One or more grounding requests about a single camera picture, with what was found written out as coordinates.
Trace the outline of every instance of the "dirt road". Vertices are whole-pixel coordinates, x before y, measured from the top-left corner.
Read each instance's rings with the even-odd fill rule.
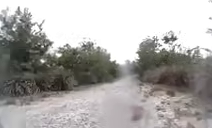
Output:
[[[132,104],[144,107],[142,120],[130,120]],[[191,96],[139,88],[126,77],[31,105],[1,107],[0,118],[4,128],[206,128],[192,104]]]

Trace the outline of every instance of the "rocky ground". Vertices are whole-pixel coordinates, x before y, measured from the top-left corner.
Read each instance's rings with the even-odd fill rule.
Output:
[[[22,106],[14,101],[0,107],[0,122],[3,128],[212,128],[190,93],[138,85],[127,77]],[[133,104],[144,108],[140,121],[130,120]]]

